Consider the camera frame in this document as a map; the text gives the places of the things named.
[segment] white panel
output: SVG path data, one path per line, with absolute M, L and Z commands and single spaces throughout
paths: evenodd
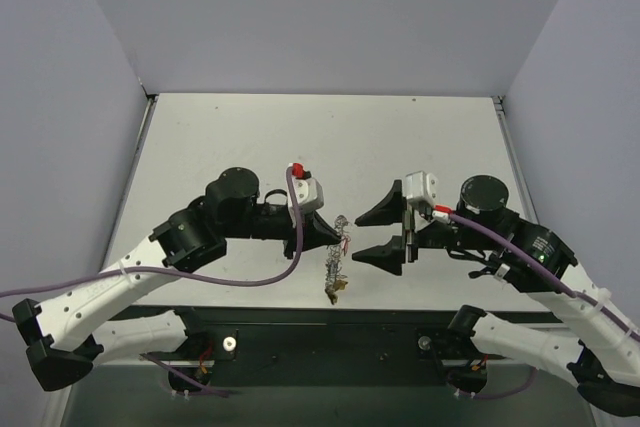
M 98 271 L 145 105 L 96 0 L 0 0 L 2 290 Z M 24 342 L 0 337 L 0 425 L 39 425 Z
M 638 0 L 560 0 L 506 98 L 540 221 L 640 321 Z
M 98 0 L 150 92 L 503 94 L 557 0 Z
M 393 179 L 425 169 L 440 178 L 440 201 L 455 205 L 468 177 L 504 180 L 509 205 L 522 204 L 491 99 L 162 94 L 151 121 L 112 251 L 122 256 L 174 211 L 202 195 L 229 167 L 256 172 L 263 193 L 285 186 L 291 161 L 302 162 L 323 185 L 331 224 L 354 220 L 387 193 Z M 351 229 L 351 252 L 386 243 L 399 225 Z M 143 298 L 144 304 L 252 307 L 330 307 L 324 294 L 326 249 L 305 253 L 298 270 L 268 287 L 241 289 L 179 280 Z M 471 281 L 475 264 L 441 251 L 394 277 L 347 260 L 349 285 L 339 308 L 455 310 L 470 303 L 489 310 L 544 310 L 492 279 Z M 258 279 L 288 265 L 282 244 L 230 240 L 228 255 L 200 269 L 206 275 Z

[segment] black base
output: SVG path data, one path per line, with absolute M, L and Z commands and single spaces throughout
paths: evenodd
M 159 315 L 167 309 L 132 306 L 116 319 Z M 235 356 L 216 360 L 213 385 L 442 385 L 445 379 L 439 361 L 481 357 L 445 341 L 455 312 L 215 307 L 190 310 L 213 338 L 236 332 Z M 518 323 L 558 322 L 546 313 L 497 315 Z M 418 346 L 418 339 L 424 336 L 432 340 L 427 351 Z M 154 355 L 162 360 L 185 360 L 175 353 Z

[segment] cable tie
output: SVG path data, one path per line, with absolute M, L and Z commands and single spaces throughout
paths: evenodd
M 122 259 L 118 261 L 118 268 L 120 269 L 120 272 L 122 272 L 124 278 L 127 279 L 127 282 L 129 283 L 131 288 L 133 290 L 137 290 L 136 284 L 134 284 L 133 280 L 131 280 L 131 277 L 129 277 L 129 272 L 126 271 L 126 267 L 124 266 L 124 262 L 122 262 Z
M 585 319 L 591 319 L 596 316 L 604 307 L 604 304 L 611 298 L 611 291 L 609 289 L 598 289 L 598 303 L 588 311 L 585 315 Z
M 624 333 L 624 335 L 622 336 L 622 338 L 612 347 L 612 349 L 617 349 L 618 347 L 620 347 L 622 344 L 625 343 L 625 341 L 631 337 L 631 334 L 633 334 L 633 332 L 635 331 L 634 329 L 634 325 L 633 323 L 631 323 L 631 325 L 627 325 L 627 330 Z

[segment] white knob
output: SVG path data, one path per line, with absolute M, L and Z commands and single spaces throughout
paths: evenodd
M 227 337 L 222 342 L 222 347 L 227 352 L 233 352 L 234 350 L 236 350 L 236 339 L 233 337 Z

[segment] black cylindrical motor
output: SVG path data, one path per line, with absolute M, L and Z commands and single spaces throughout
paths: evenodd
M 216 223 L 238 223 L 251 214 L 260 195 L 258 176 L 249 169 L 233 167 L 207 185 L 205 212 Z
M 490 175 L 476 175 L 462 184 L 456 211 L 483 225 L 495 224 L 503 215 L 509 200 L 509 189 Z
M 556 252 L 562 244 L 554 232 L 541 225 L 531 225 L 522 229 L 518 242 L 522 250 L 544 266 L 556 260 Z

